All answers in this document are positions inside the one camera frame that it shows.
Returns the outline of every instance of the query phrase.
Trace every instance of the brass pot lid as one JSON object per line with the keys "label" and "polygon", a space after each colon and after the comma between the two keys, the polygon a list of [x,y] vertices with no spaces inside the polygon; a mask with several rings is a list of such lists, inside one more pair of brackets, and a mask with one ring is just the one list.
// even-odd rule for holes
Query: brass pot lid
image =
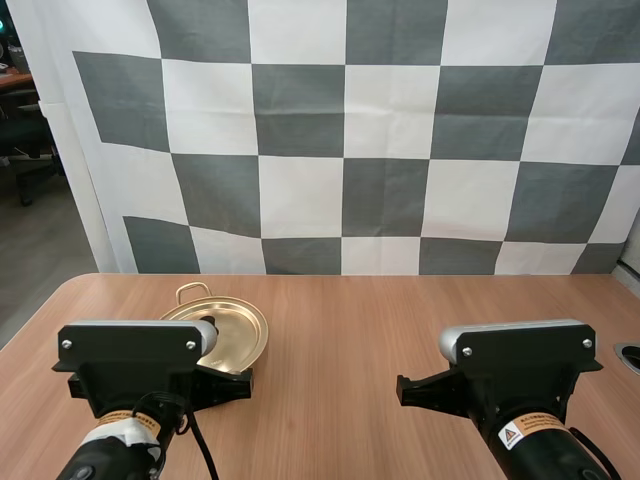
{"label": "brass pot lid", "polygon": [[[182,303],[185,290],[200,287],[206,297]],[[200,320],[215,318],[218,342],[214,349],[198,362],[221,372],[238,373],[249,368],[262,354],[269,337],[267,320],[249,302],[233,297],[213,296],[202,282],[183,285],[176,291],[178,306],[165,313],[162,320]]]}

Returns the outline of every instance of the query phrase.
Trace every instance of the wooden table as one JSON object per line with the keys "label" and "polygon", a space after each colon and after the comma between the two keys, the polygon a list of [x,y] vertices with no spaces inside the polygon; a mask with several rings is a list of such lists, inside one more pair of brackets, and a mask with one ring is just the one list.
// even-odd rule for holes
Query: wooden table
{"label": "wooden table", "polygon": [[[605,369],[580,378],[567,423],[637,478],[640,377],[612,346],[640,340],[640,301],[612,277],[94,274],[60,287],[0,352],[0,479],[55,478],[95,425],[50,370],[60,327],[158,318],[194,280],[254,303],[270,323],[254,398],[198,413],[222,480],[504,478],[469,420],[401,408],[396,375],[444,370],[447,326],[570,317],[596,329]],[[173,440],[162,476],[186,478],[208,478],[191,435]]]}
{"label": "wooden table", "polygon": [[23,85],[33,84],[33,77],[30,73],[18,73],[15,68],[10,68],[6,73],[10,75],[0,76],[0,92]]}

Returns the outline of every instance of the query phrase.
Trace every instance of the warning label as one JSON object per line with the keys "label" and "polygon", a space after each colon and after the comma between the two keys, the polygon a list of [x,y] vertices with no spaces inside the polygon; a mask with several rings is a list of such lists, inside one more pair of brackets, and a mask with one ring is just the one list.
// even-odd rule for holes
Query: warning label
{"label": "warning label", "polygon": [[524,438],[522,432],[516,427],[516,424],[513,422],[507,423],[502,430],[498,432],[498,436],[504,446],[507,447],[507,450],[511,450],[515,447],[516,443]]}
{"label": "warning label", "polygon": [[548,413],[527,413],[513,421],[524,436],[540,430],[566,430],[566,427],[553,415]]}
{"label": "warning label", "polygon": [[[107,425],[109,423],[118,422],[120,420],[124,420],[125,418],[131,417],[130,410],[115,410],[111,413],[107,413],[106,415],[100,417],[98,420],[98,426]],[[153,418],[144,413],[136,413],[136,420],[138,420],[142,425],[147,427],[151,434],[154,437],[158,437],[158,433],[160,433],[160,424],[156,422]]]}
{"label": "warning label", "polygon": [[560,420],[548,413],[527,413],[507,423],[498,432],[498,436],[507,450],[511,450],[527,435],[550,429],[566,430],[566,427]]}
{"label": "warning label", "polygon": [[507,434],[507,442],[517,435],[516,432],[512,432],[508,428],[505,429],[504,433]]}

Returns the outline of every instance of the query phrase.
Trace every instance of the checkerboard pattern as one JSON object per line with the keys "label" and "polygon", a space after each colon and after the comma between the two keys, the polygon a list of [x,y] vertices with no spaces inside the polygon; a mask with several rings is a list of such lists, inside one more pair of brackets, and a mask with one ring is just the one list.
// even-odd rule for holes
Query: checkerboard pattern
{"label": "checkerboard pattern", "polygon": [[640,0],[58,3],[141,273],[604,273],[640,207]]}

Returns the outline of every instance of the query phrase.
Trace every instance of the lid handle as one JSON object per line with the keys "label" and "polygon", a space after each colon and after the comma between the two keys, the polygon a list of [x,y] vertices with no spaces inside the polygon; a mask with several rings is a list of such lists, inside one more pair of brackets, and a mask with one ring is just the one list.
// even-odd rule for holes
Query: lid handle
{"label": "lid handle", "polygon": [[176,290],[176,302],[178,302],[178,305],[182,305],[182,292],[184,292],[185,290],[189,290],[190,288],[195,288],[195,287],[204,288],[204,291],[207,292],[207,297],[212,297],[213,296],[211,294],[211,290],[209,290],[209,287],[207,287],[207,285],[205,285],[204,283],[202,283],[202,282],[187,283],[186,285],[183,285],[178,290]]}

